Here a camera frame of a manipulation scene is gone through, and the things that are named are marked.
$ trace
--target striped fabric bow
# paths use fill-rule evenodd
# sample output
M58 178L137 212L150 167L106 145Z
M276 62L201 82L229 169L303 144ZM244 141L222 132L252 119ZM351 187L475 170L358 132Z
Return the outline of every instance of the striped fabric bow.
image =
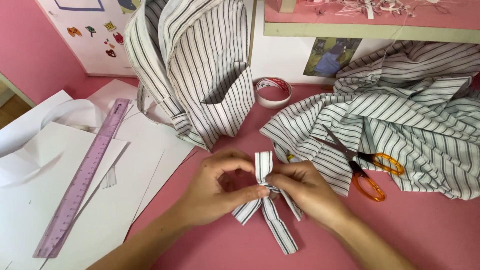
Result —
M272 171L272 166L272 151L255 153L255 176L258 184L266 186L270 192L281 193L285 197L288 206L292 209L297 220L300 221L303 211L290 199L290 196L288 196L285 191L271 186L266 182L265 177ZM272 233L282 248L283 253L285 253L285 255L295 253L295 251L298 250L297 244L288 232L285 223L283 223L278 217L275 205L269 197L256 199L240 205L233 210L232 215L240 221L242 225L245 225L247 220L260 206L262 206L262 212L267 221L268 227L272 230Z

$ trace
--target fingernail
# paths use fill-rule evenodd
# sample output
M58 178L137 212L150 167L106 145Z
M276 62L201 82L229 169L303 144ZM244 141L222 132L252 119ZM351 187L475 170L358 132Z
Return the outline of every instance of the fingernail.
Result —
M268 190L268 188L260 185L260 186L257 187L257 193L258 193L258 196L260 198L263 198L263 197L268 196L268 194L270 194L270 190Z

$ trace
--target striped fabric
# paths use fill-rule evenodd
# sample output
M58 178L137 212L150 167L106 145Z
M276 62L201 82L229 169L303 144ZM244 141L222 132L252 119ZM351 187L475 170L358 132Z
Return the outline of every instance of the striped fabric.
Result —
M241 0L145 0L125 27L140 80L179 138L208 151L234 136L253 105L247 14Z
M272 151L255 153L255 176L258 184L266 186L271 192L282 193L295 217L300 221L303 212L297 207L295 202L290 199L285 191L271 186L265 181L265 177L272 171L272 166ZM295 253L295 251L298 250L297 244L288 232L285 223L279 218L275 205L269 197L253 200L241 205L233 210L232 215L240 221L242 225L245 225L260 206L262 206L262 212L268 227L270 227L283 253L285 255Z
M288 106L260 132L281 161L289 152L311 160L344 196L352 172L342 153L313 138L333 142L321 124L351 150L399 161L405 174L391 176L402 191L472 199L480 195L480 97L468 86L478 71L479 45L397 43L352 62L337 75L333 94Z

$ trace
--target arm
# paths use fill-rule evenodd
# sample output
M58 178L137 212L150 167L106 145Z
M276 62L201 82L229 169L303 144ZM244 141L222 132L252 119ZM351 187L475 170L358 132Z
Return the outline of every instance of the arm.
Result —
M310 218L342 242L365 269L414 269L406 258L343 205L311 162L276 165L267 181L285 190Z
M221 184L231 182L224 173L238 169L255 172L252 158L238 150L223 150L204 159L170 209L87 270L148 270L193 226L211 223L237 206L269 194L266 187L258 185L226 192Z

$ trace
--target ruler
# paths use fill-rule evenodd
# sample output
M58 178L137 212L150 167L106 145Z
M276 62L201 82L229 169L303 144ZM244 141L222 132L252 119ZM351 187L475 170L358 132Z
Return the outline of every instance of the ruler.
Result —
M115 100L38 243L33 254L34 258L56 258L59 254L107 146L127 111L129 102L130 100L125 98Z

